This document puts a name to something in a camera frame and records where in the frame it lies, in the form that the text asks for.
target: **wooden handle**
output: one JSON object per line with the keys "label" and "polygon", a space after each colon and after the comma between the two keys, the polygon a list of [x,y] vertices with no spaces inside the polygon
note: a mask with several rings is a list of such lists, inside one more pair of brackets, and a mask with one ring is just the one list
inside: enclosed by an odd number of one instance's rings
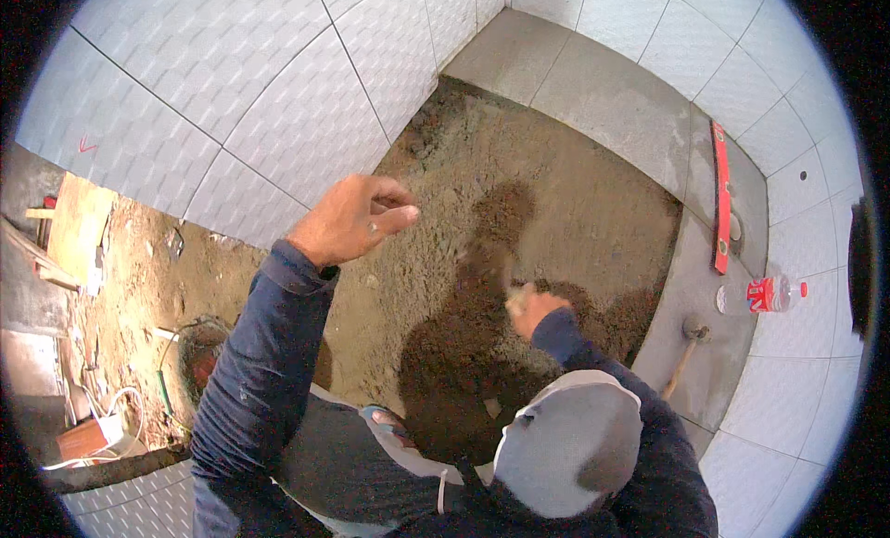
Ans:
{"label": "wooden handle", "polygon": [[680,380],[680,373],[683,372],[686,363],[689,362],[689,357],[693,355],[695,344],[698,342],[699,340],[697,339],[689,340],[689,345],[686,346],[686,350],[683,351],[683,356],[680,357],[680,362],[674,369],[674,375],[670,377],[670,381],[667,383],[667,386],[665,386],[665,390],[661,392],[661,398],[665,401],[670,398],[672,393],[674,393],[676,383]]}

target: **white drawstring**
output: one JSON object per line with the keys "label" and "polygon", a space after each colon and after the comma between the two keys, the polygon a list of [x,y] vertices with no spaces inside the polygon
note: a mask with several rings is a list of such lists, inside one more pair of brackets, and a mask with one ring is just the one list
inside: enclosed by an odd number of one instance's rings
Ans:
{"label": "white drawstring", "polygon": [[447,475],[447,468],[439,473],[439,501],[436,503],[436,508],[439,510],[440,515],[445,514],[445,477]]}

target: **worker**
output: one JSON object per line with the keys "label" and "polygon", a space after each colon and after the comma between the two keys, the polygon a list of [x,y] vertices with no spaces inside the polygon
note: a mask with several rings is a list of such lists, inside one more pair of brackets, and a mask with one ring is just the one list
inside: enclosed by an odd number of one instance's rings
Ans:
{"label": "worker", "polygon": [[387,177],[351,175],[272,248],[195,419],[193,532],[300,536],[299,503],[338,535],[717,536],[679,417],[533,287],[514,329],[566,373],[519,410],[495,459],[425,459],[401,420],[312,384],[337,265],[419,216]]}

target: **dark blue long-sleeve shirt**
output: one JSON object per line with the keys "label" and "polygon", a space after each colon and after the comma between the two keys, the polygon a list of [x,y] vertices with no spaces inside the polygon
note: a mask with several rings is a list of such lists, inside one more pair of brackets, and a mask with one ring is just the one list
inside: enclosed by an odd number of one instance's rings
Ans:
{"label": "dark blue long-sleeve shirt", "polygon": [[[285,241],[273,246],[248,303],[223,347],[195,418],[194,535],[305,535],[270,475],[299,427],[315,371],[337,269],[321,274]],[[569,310],[557,310],[532,343],[567,370],[615,376],[642,402],[643,430],[634,476],[608,511],[554,535],[716,536],[717,514],[683,425],[667,403],[627,368],[580,335]],[[548,535],[472,510],[431,514],[398,535]]]}

